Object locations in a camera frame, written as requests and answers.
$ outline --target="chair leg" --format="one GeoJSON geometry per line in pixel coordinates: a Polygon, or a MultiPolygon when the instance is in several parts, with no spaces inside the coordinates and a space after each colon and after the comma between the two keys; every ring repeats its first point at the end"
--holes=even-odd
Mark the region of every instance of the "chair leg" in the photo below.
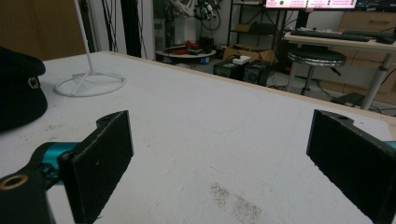
{"type": "Polygon", "coordinates": [[[291,87],[293,87],[293,80],[294,77],[296,76],[298,65],[299,64],[296,62],[293,62],[293,64],[291,65],[291,71],[289,74],[288,86],[286,87],[286,91],[291,91],[291,87]]]}
{"type": "Polygon", "coordinates": [[[306,91],[311,91],[309,89],[309,85],[311,85],[311,79],[312,79],[312,76],[314,75],[314,69],[315,69],[314,66],[309,66],[308,77],[306,78],[305,86],[301,90],[301,95],[305,95],[306,91]]]}

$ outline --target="keyboard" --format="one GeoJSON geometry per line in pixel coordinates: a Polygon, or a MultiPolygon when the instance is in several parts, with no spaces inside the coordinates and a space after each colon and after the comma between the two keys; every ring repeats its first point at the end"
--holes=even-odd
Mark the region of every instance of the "keyboard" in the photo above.
{"type": "Polygon", "coordinates": [[[344,35],[365,35],[373,38],[386,38],[393,37],[396,38],[396,34],[394,33],[384,33],[384,32],[376,32],[376,31],[357,31],[357,30],[345,30],[343,32],[344,35]]]}
{"type": "Polygon", "coordinates": [[[324,33],[317,31],[291,31],[291,35],[301,35],[301,36],[309,36],[309,37],[317,37],[317,38],[327,38],[327,39],[339,39],[339,40],[350,40],[350,41],[360,41],[367,42],[370,40],[369,37],[365,35],[344,35],[339,33],[324,33]]]}

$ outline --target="monitor screen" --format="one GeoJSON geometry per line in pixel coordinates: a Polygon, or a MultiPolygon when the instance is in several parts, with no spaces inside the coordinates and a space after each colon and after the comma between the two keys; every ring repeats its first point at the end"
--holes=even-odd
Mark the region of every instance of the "monitor screen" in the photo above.
{"type": "Polygon", "coordinates": [[[352,10],[357,0],[264,0],[266,8],[352,10]]]}
{"type": "Polygon", "coordinates": [[[396,0],[358,0],[356,9],[396,12],[396,0]]]}

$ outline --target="black hat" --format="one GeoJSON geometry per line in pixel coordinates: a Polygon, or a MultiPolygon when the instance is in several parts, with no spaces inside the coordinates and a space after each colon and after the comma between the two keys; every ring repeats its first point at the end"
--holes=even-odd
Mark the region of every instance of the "black hat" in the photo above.
{"type": "Polygon", "coordinates": [[[46,112],[47,99],[38,80],[45,72],[37,58],[0,47],[0,132],[46,112]]]}

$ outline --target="white table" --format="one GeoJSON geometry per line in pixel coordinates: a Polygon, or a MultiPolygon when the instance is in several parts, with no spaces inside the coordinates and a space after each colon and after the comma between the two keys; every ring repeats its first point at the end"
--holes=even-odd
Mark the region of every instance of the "white table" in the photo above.
{"type": "MultiPolygon", "coordinates": [[[[46,114],[0,133],[0,176],[45,142],[78,142],[104,115],[129,110],[134,156],[95,223],[371,223],[305,155],[314,109],[343,114],[382,141],[396,119],[115,53],[93,67],[127,77],[110,94],[53,87],[85,56],[45,62],[46,114]]],[[[64,187],[48,191],[57,223],[73,223],[64,187]]]]}
{"type": "MultiPolygon", "coordinates": [[[[317,45],[317,46],[325,46],[330,48],[341,47],[346,49],[359,49],[359,50],[386,53],[386,56],[384,57],[384,60],[382,61],[380,68],[378,68],[375,72],[375,75],[370,85],[370,90],[367,92],[363,102],[361,103],[361,109],[364,110],[368,110],[370,108],[370,105],[373,102],[379,87],[381,86],[381,82],[386,77],[389,66],[394,57],[394,54],[396,54],[396,42],[393,45],[387,45],[387,44],[376,43],[374,42],[374,40],[370,40],[369,42],[346,41],[346,40],[337,40],[337,39],[298,36],[298,35],[291,35],[290,33],[286,33],[284,38],[286,40],[289,40],[290,43],[297,43],[299,45],[304,45],[304,44],[317,45]]],[[[289,91],[291,88],[292,81],[294,79],[294,73],[295,73],[295,69],[292,69],[292,71],[290,72],[289,84],[287,87],[287,90],[289,91]]]]}

